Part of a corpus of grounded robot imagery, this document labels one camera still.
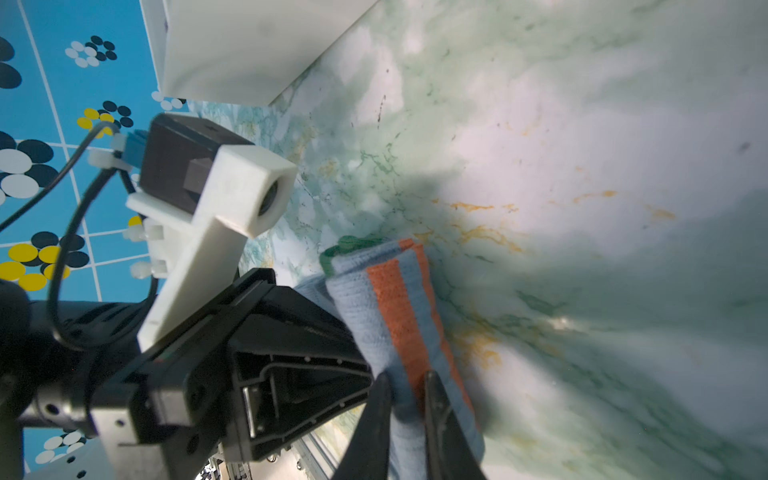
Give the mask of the grey blue striped sock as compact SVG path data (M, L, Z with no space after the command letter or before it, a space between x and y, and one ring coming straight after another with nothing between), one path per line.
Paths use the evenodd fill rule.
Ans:
M421 243L345 236L320 256L323 272L297 291L344 322L374 375L393 393L390 466L398 479L424 479L425 380L438 374L475 460L484 438L446 339Z

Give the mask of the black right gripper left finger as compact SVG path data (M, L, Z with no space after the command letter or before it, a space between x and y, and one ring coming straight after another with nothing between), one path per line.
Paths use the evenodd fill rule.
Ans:
M347 450L333 480L386 480L389 473L392 390L381 373L369 392Z

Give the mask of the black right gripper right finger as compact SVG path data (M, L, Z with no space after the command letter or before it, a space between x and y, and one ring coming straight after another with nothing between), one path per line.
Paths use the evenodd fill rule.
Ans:
M485 480L461 430L439 375L425 377L427 478L430 480Z

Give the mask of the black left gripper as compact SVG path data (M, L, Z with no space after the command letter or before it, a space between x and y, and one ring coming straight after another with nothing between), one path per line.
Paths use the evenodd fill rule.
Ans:
M1 285L1 475L24 475L26 427L98 438L121 479L193 477L216 447L263 460L368 397L370 366L334 315L254 269L155 345L145 303L64 302L59 343L47 308Z

